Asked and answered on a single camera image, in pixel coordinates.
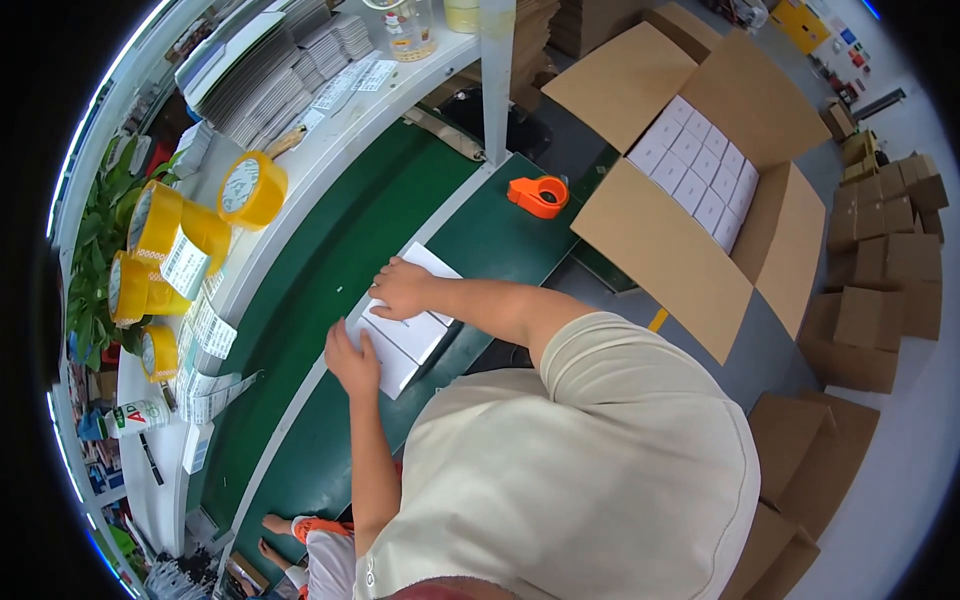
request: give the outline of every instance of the white t-shirt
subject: white t-shirt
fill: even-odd
[[[460,377],[417,418],[354,595],[469,576],[525,600],[719,596],[759,495],[743,411],[688,354],[591,313],[541,371]]]

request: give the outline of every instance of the right hand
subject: right hand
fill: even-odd
[[[427,293],[437,279],[420,265],[394,256],[390,264],[380,269],[380,274],[373,278],[376,285],[368,291],[371,298],[383,300],[386,306],[375,306],[371,312],[377,317],[393,321],[416,317],[429,310],[426,305]]]

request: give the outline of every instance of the hand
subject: hand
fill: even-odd
[[[429,310],[425,301],[427,291],[437,279],[420,265],[394,256],[390,264],[380,269],[380,274],[373,278],[376,285],[367,292],[371,298],[383,300],[386,306],[375,306],[371,312],[377,317],[393,321],[416,317]]]
[[[325,361],[351,400],[376,402],[380,387],[380,363],[376,360],[370,334],[360,331],[360,349],[347,336],[343,318],[326,332]]]

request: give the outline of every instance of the potted plant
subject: potted plant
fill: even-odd
[[[136,136],[127,142],[119,159],[108,168],[110,155],[119,142],[119,136],[110,140],[87,195],[67,291],[67,337],[76,336],[77,360],[94,371],[100,370],[101,353],[111,343],[119,343],[137,356],[142,353],[140,332],[151,317],[144,316],[140,323],[126,328],[113,323],[107,305],[110,263],[116,252],[127,246],[130,218],[146,182],[161,176],[160,180],[168,184],[179,179],[168,172],[178,155],[157,166],[146,179],[131,175]]]

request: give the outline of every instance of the orange tape dispenser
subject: orange tape dispenser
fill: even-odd
[[[552,175],[535,180],[524,177],[510,182],[507,198],[535,217],[553,219],[570,200],[570,191],[563,180]]]

